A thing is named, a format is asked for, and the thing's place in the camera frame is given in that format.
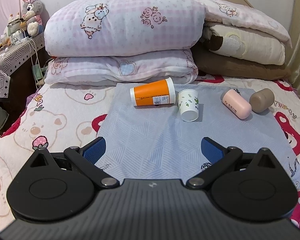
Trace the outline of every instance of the blue gripper pad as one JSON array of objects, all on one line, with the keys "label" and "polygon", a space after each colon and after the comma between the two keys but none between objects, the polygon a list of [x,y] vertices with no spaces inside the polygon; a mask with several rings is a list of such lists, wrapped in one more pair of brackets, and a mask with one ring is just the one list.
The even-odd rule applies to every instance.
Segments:
[{"label": "blue gripper pad", "polygon": [[215,164],[225,156],[227,149],[210,138],[204,137],[201,140],[201,152],[211,164]]},{"label": "blue gripper pad", "polygon": [[106,140],[97,137],[80,149],[80,153],[92,164],[95,164],[106,152]]}]

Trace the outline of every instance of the gray mat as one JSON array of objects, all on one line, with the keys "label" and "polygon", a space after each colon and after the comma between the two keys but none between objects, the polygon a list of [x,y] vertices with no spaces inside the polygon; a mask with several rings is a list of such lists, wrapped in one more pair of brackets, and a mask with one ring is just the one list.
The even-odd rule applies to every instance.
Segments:
[{"label": "gray mat", "polygon": [[[228,87],[175,84],[176,94],[183,89],[199,93],[199,118],[183,122],[177,104],[133,107],[129,89],[136,85],[141,84],[117,84],[109,113],[98,132],[106,140],[106,153],[95,165],[106,165],[105,172],[120,182],[125,178],[186,182],[209,166],[201,141],[210,137],[224,147],[237,146],[244,152],[269,148],[293,182],[300,185],[300,165],[297,163],[295,169],[296,156],[269,110],[252,112],[242,121],[220,100]],[[249,100],[254,90],[239,92]]]}]

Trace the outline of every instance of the pink cylindrical container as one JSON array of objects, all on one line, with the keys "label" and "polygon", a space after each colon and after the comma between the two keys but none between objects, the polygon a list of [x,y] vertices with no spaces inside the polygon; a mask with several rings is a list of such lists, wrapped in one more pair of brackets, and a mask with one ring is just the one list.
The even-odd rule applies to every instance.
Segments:
[{"label": "pink cylindrical container", "polygon": [[251,105],[233,89],[223,92],[221,101],[240,119],[247,118],[251,113]]}]

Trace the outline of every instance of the stuffed rabbit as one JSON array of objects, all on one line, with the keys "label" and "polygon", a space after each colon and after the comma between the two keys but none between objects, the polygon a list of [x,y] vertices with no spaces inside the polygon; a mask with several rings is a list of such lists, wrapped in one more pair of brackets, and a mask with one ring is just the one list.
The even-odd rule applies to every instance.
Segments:
[{"label": "stuffed rabbit", "polygon": [[36,36],[43,32],[42,20],[42,2],[40,0],[23,0],[22,18],[27,21],[27,31],[30,36]]}]

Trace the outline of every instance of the rabbit eye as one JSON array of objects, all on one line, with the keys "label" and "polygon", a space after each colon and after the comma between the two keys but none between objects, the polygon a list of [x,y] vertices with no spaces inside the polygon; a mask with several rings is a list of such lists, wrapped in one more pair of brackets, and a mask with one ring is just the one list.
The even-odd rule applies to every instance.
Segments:
[{"label": "rabbit eye", "polygon": [[28,6],[27,6],[27,11],[32,10],[32,8],[33,8],[32,4],[28,4]]}]

